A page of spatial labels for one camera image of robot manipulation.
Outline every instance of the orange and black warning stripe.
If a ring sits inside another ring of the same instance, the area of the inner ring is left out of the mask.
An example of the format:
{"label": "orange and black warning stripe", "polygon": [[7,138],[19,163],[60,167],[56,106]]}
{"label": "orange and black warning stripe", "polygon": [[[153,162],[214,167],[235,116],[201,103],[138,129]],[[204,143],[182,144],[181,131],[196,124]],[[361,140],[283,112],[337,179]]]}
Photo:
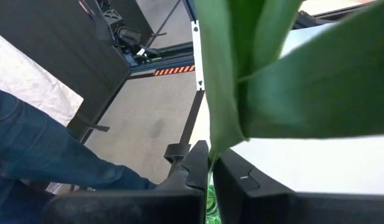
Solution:
{"label": "orange and black warning stripe", "polygon": [[154,76],[170,75],[170,74],[177,74],[177,73],[184,73],[184,72],[193,72],[194,70],[195,70],[194,65],[182,66],[182,67],[176,67],[176,68],[167,68],[167,69],[155,71]]}

